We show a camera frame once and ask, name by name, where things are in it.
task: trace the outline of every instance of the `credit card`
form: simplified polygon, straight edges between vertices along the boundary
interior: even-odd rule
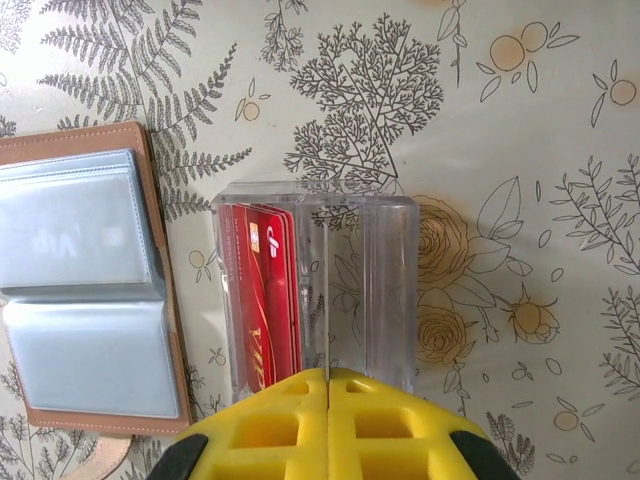
[[[298,289],[293,242],[293,215],[271,205],[252,205],[261,212],[262,232],[268,254],[264,259],[267,280],[267,322],[271,332],[276,381],[300,371]]]
[[[275,358],[266,300],[267,279],[264,275],[269,244],[267,235],[261,233],[264,228],[261,228],[264,224],[262,215],[262,212],[246,205],[231,207],[239,297],[236,312],[240,312],[242,323],[247,383],[253,392],[275,383]]]

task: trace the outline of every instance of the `card holder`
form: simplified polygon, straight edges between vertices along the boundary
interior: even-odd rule
[[[150,283],[133,152],[0,168],[0,288]]]
[[[135,122],[0,140],[2,315],[32,425],[192,422],[153,178]]]
[[[3,317],[31,407],[177,418],[164,308],[10,302]]]

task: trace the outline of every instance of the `fern leaf print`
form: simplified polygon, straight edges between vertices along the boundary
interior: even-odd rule
[[[38,80],[90,111],[58,121],[59,130],[99,122],[143,119],[151,134],[167,221],[210,210],[209,199],[186,186],[246,159],[250,147],[212,154],[189,148],[202,128],[213,125],[237,46],[219,67],[190,88],[178,91],[184,62],[191,57],[202,0],[171,0],[156,11],[149,0],[49,0],[41,14],[64,13],[76,22],[49,31],[41,43],[97,68],[97,75],[52,73]]]

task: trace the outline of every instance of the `tree illustration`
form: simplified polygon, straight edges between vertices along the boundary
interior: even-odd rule
[[[357,22],[318,35],[318,56],[295,71],[291,86],[326,116],[296,127],[284,160],[290,172],[360,192],[397,183],[393,144],[422,130],[444,99],[435,77],[440,49],[410,38],[410,30],[385,14],[372,37]]]
[[[7,373],[0,375],[0,383],[16,401],[24,401],[13,362]],[[74,469],[72,462],[89,458],[96,444],[97,440],[82,430],[33,428],[22,413],[0,416],[0,479],[58,479]]]
[[[22,24],[31,13],[31,0],[0,2],[0,49],[16,53],[21,43]]]
[[[286,72],[298,66],[302,48],[302,32],[299,28],[289,28],[285,24],[284,14],[293,10],[296,15],[307,12],[306,0],[275,0],[278,9],[264,19],[267,33],[264,37],[262,59],[273,65],[278,72]]]

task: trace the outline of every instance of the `patterned tablecloth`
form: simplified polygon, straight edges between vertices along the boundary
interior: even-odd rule
[[[634,0],[0,0],[0,137],[147,125],[200,417],[229,401],[210,200],[339,175],[422,205],[417,393],[523,477],[633,478],[639,21]],[[27,425],[0,357],[0,478],[58,478],[94,439]]]

